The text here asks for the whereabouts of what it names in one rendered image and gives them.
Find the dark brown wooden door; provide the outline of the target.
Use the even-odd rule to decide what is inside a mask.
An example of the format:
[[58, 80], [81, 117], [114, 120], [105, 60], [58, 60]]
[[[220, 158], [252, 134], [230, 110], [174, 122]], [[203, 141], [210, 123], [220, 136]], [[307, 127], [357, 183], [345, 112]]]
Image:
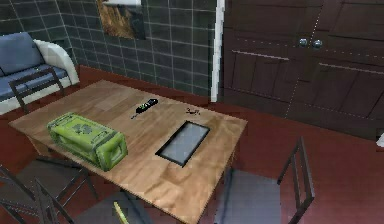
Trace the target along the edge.
[[287, 117], [376, 138], [384, 128], [384, 0], [324, 0]]
[[[284, 116], [324, 0], [228, 0], [222, 100]], [[301, 47], [299, 40], [308, 45]]]

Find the blue and white sofa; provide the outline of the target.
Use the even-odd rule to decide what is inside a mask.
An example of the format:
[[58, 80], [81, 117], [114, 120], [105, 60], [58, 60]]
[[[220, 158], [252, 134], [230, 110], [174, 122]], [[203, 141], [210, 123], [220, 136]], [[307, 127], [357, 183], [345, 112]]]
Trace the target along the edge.
[[[33, 39], [27, 32], [0, 36], [0, 115], [21, 108], [9, 82], [52, 67], [63, 87], [78, 84], [79, 76], [66, 50], [56, 43]], [[54, 84], [26, 96], [26, 105], [60, 91]]]

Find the light wooden table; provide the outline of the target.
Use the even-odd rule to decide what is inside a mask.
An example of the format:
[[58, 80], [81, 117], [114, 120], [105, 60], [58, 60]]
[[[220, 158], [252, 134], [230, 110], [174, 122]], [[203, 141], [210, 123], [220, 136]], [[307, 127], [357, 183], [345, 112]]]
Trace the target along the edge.
[[[148, 92], [101, 80], [10, 123], [36, 142], [83, 165], [184, 224], [197, 224], [227, 167], [247, 124], [243, 119], [157, 96], [158, 103], [139, 116], [135, 109], [152, 98]], [[104, 172], [58, 147], [47, 123], [75, 112], [125, 135], [128, 155]], [[156, 155], [185, 122], [209, 132], [185, 166]]]

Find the grey flat tablet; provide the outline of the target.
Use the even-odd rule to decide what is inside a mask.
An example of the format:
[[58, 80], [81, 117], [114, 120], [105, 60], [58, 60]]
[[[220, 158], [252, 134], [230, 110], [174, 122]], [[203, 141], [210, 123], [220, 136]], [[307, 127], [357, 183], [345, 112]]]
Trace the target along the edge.
[[156, 155], [184, 167], [209, 132], [209, 127], [185, 121]]

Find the dark metal chair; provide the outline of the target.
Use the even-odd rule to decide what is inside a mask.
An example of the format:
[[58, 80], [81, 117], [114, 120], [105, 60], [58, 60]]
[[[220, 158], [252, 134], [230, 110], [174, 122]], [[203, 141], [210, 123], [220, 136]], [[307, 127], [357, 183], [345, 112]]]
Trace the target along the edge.
[[18, 174], [13, 174], [0, 164], [0, 207], [4, 208], [18, 224], [27, 224], [21, 213], [37, 216], [34, 180], [38, 179], [58, 202], [66, 206], [78, 190], [88, 184], [95, 198], [96, 189], [86, 168], [68, 161], [38, 157]]
[[281, 224], [280, 185], [292, 168], [295, 207], [287, 224], [299, 224], [315, 199], [304, 138], [299, 137], [277, 180], [229, 168], [214, 224]]
[[113, 202], [117, 201], [129, 224], [154, 224], [144, 207], [124, 190], [120, 190], [72, 218], [39, 179], [35, 179], [35, 199], [39, 224], [121, 224]]
[[52, 67], [9, 82], [9, 86], [25, 114], [28, 114], [29, 110], [24, 98], [54, 84], [59, 87], [62, 95], [65, 95], [64, 87]]

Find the framed brown wall picture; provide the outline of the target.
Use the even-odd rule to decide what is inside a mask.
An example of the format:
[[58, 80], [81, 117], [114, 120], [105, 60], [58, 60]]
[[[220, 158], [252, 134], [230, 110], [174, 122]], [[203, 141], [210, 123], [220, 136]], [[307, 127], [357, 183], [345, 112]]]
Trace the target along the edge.
[[96, 3], [107, 35], [146, 39], [142, 0], [96, 0]]

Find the thin yellow-green strip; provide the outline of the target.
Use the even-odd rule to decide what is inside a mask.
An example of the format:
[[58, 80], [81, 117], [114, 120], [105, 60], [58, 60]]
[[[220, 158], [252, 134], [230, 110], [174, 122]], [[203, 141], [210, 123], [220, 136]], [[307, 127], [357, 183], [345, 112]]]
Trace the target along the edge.
[[115, 211], [116, 211], [116, 214], [118, 216], [120, 223], [121, 224], [129, 224], [129, 222], [128, 222], [126, 216], [124, 215], [121, 207], [119, 206], [118, 202], [114, 201], [113, 205], [114, 205], [114, 208], [115, 208]]

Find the green box machine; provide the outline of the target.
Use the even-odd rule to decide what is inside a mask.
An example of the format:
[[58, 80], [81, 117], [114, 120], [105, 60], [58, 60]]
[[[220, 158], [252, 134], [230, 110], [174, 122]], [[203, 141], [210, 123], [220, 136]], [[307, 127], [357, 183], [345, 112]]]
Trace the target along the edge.
[[50, 121], [47, 129], [58, 146], [104, 172], [110, 171], [128, 154], [121, 132], [74, 112]]

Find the black remote control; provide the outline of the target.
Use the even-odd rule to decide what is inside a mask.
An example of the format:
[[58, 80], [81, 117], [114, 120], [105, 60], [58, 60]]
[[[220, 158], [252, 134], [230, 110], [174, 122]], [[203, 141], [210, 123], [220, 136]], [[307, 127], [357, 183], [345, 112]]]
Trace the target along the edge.
[[138, 106], [135, 110], [135, 114], [132, 116], [132, 119], [134, 119], [135, 117], [137, 117], [139, 114], [147, 111], [149, 108], [151, 108], [152, 106], [156, 105], [158, 103], [158, 100], [157, 99], [149, 99], [147, 102], [141, 104], [140, 106]]

